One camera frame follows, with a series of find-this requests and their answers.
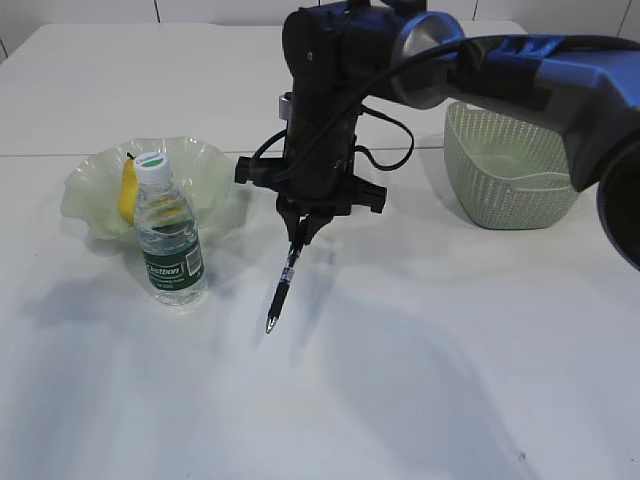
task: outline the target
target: white table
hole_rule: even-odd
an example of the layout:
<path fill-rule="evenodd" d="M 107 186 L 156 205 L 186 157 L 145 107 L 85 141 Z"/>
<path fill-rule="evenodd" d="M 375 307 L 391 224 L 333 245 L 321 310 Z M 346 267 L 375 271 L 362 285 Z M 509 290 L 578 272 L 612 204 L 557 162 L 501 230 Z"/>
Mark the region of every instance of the white table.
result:
<path fill-rule="evenodd" d="M 522 33 L 464 22 L 468 36 Z M 0 155 L 89 154 L 134 137 L 189 135 L 253 151 L 281 130 L 291 89 L 281 27 L 48 25 L 0 69 Z M 407 123 L 418 146 L 442 146 L 445 106 L 424 112 L 367 101 Z M 363 118 L 371 148 L 406 148 L 404 132 Z"/>
<path fill-rule="evenodd" d="M 138 252 L 60 218 L 81 159 L 0 159 L 0 478 L 639 478 L 640 275 L 593 192 L 549 230 L 492 232 L 440 150 L 361 168 L 385 213 L 321 232 L 265 337 L 274 195 L 205 250 L 211 290 L 178 316 Z"/>

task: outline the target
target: green basket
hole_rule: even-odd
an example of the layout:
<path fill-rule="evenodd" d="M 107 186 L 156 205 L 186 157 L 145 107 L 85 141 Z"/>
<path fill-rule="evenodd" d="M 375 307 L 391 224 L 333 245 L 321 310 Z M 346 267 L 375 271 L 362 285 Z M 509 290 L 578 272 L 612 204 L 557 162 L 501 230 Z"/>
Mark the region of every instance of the green basket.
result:
<path fill-rule="evenodd" d="M 453 190 L 482 227 L 547 228 L 578 199 L 555 132 L 457 102 L 447 110 L 444 143 Z"/>

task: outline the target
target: bottle label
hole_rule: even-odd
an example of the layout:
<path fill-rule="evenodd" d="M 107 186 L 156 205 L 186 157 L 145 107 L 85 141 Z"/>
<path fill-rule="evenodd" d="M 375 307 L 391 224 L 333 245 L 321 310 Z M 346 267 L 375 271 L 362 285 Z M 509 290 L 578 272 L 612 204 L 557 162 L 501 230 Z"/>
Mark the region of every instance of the bottle label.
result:
<path fill-rule="evenodd" d="M 200 280 L 204 273 L 198 240 L 173 255 L 143 254 L 149 281 L 159 290 L 183 290 Z"/>

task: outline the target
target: plastic bottle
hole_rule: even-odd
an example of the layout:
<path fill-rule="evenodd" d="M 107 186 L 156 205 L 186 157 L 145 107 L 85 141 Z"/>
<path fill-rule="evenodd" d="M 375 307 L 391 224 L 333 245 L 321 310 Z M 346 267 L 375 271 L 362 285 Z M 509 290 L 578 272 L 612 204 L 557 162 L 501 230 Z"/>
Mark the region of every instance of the plastic bottle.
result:
<path fill-rule="evenodd" d="M 184 305 L 206 289 L 204 263 L 193 208 L 173 182 L 163 153 L 138 155 L 134 224 L 155 298 Z"/>

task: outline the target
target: black pen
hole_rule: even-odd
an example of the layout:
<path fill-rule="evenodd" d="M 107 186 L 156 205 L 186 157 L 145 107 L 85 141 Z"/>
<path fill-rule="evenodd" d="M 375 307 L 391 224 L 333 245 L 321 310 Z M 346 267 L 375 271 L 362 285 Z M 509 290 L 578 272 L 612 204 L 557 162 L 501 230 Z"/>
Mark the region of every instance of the black pen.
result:
<path fill-rule="evenodd" d="M 267 314 L 267 334 L 271 333 L 273 328 L 276 326 L 278 319 L 280 318 L 280 313 L 282 313 L 282 307 L 284 305 L 285 299 L 287 298 L 287 293 L 289 293 L 291 280 L 293 279 L 295 264 L 298 261 L 298 258 L 300 258 L 302 247 L 304 247 L 305 230 L 306 222 L 305 220 L 303 220 L 298 225 L 298 231 L 296 232 L 295 239 L 291 243 L 289 255 L 287 256 L 287 262 L 282 269 L 282 275 L 280 275 L 280 281 L 278 282 L 278 286 L 276 287 L 276 293 L 273 295 L 273 300 L 271 301 L 271 307 L 269 308 L 269 313 Z"/>

